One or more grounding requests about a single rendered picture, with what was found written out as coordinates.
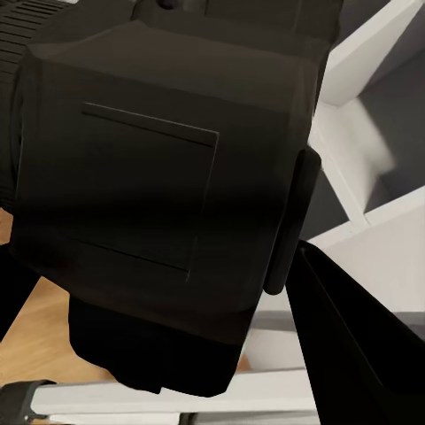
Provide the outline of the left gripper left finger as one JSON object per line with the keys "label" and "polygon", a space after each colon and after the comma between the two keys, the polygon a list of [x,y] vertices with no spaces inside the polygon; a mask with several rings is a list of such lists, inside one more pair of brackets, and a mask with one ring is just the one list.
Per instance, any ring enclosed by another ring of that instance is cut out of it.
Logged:
{"label": "left gripper left finger", "polygon": [[8,249],[8,243],[0,245],[0,342],[41,277],[16,260]]}

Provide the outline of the camera tripod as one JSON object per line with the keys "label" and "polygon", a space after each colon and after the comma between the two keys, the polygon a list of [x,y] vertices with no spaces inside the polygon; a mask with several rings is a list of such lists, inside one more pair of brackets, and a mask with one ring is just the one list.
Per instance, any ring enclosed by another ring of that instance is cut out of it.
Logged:
{"label": "camera tripod", "polygon": [[[425,341],[425,312],[392,312]],[[253,329],[296,333],[292,312],[257,311]],[[225,393],[197,397],[161,388],[156,395],[107,381],[5,384],[0,425],[34,419],[69,425],[321,425],[306,367],[235,372]]]}

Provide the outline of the digital camera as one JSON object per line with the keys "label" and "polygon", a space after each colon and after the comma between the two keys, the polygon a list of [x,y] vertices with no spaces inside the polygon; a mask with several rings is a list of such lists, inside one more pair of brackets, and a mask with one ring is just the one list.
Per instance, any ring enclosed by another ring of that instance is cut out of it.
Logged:
{"label": "digital camera", "polygon": [[344,0],[0,0],[8,252],[120,384],[225,393],[282,292]]}

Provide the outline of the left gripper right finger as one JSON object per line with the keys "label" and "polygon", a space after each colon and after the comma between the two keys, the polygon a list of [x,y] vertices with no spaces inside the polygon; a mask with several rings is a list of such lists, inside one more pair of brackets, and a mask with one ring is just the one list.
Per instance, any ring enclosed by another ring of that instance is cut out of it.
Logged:
{"label": "left gripper right finger", "polygon": [[425,425],[425,341],[319,247],[285,283],[321,425]]}

